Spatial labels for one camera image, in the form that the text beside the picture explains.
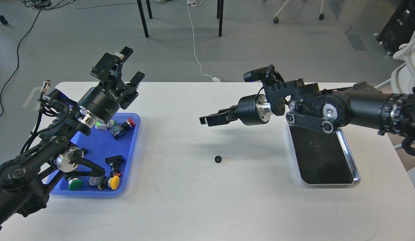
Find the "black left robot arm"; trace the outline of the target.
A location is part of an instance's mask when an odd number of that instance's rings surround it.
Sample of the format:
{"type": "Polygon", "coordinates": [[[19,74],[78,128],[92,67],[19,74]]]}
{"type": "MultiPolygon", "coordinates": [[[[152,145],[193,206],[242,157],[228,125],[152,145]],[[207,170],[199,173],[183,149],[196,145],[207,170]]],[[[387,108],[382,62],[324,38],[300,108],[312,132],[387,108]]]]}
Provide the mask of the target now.
{"type": "Polygon", "coordinates": [[[21,153],[0,165],[0,230],[15,213],[26,217],[46,208],[50,192],[65,175],[105,174],[71,139],[77,132],[89,136],[96,122],[110,122],[120,108],[127,109],[137,98],[145,75],[137,72],[129,83],[121,79],[123,63],[133,52],[124,47],[119,53],[105,53],[91,70],[99,84],[78,102],[57,89],[47,93],[50,81],[44,82],[38,118],[45,114],[54,120],[42,130],[36,124],[21,153]]]}

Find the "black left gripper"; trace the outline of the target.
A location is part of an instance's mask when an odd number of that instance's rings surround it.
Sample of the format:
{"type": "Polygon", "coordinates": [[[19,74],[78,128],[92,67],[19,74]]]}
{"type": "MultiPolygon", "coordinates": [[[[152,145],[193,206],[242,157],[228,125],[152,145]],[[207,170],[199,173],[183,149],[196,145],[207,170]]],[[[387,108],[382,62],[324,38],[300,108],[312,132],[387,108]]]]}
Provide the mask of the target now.
{"type": "Polygon", "coordinates": [[[99,84],[90,88],[78,102],[81,114],[78,121],[89,129],[96,122],[109,122],[119,108],[127,109],[137,98],[137,89],[145,74],[138,71],[129,83],[121,80],[123,63],[133,52],[133,49],[124,47],[119,53],[105,53],[92,67],[91,76],[97,78],[99,84]]]}

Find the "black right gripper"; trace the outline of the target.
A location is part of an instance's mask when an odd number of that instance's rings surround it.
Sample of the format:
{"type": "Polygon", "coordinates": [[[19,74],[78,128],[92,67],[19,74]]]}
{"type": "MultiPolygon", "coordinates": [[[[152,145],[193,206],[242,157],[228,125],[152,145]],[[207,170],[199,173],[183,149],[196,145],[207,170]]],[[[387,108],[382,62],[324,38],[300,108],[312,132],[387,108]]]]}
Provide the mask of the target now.
{"type": "Polygon", "coordinates": [[[201,116],[199,120],[202,125],[208,125],[210,127],[227,125],[238,119],[244,125],[252,126],[266,124],[272,115],[273,112],[271,111],[270,103],[267,101],[266,96],[263,94],[255,94],[242,97],[237,105],[220,109],[216,114],[201,116]]]}

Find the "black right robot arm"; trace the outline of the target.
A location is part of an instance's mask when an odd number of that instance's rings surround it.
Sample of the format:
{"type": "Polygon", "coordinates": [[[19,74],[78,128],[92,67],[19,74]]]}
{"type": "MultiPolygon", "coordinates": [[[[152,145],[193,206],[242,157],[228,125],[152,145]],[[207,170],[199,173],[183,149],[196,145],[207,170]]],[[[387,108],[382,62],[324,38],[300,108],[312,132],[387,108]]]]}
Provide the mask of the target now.
{"type": "Polygon", "coordinates": [[[402,148],[415,156],[415,87],[413,93],[382,93],[366,82],[320,90],[302,78],[284,81],[273,65],[244,74],[244,81],[261,81],[264,94],[242,97],[237,105],[200,117],[202,125],[218,126],[240,119],[245,125],[264,125],[271,115],[289,124],[334,133],[348,124],[403,136],[402,148]]]}

